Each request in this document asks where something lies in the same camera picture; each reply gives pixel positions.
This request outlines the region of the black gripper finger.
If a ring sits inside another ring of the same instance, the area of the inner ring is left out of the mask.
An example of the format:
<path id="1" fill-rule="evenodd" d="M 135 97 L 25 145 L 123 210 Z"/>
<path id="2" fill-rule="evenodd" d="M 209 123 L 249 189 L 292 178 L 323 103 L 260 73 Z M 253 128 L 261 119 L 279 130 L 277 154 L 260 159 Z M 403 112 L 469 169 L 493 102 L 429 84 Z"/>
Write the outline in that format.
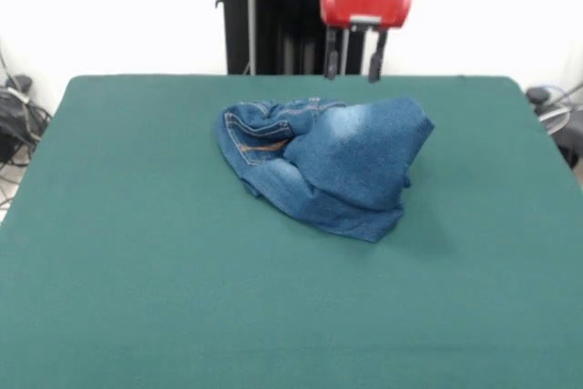
<path id="1" fill-rule="evenodd" d="M 376 83 L 380 80 L 384 61 L 384 49 L 387 40 L 387 31 L 378 31 L 378 38 L 376 42 L 375 50 L 370 59 L 368 81 L 370 83 Z"/>
<path id="2" fill-rule="evenodd" d="M 329 80 L 334 80 L 338 72 L 337 36 L 338 30 L 336 28 L 326 29 L 324 75 Z"/>

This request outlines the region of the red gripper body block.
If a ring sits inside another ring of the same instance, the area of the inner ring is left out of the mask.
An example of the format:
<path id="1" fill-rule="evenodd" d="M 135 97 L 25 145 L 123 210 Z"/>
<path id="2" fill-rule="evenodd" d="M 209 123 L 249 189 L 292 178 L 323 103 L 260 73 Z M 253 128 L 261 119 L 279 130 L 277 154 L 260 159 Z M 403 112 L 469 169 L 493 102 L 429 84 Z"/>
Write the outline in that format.
<path id="1" fill-rule="evenodd" d="M 320 16 L 327 26 L 381 29 L 400 28 L 413 0 L 320 0 Z"/>

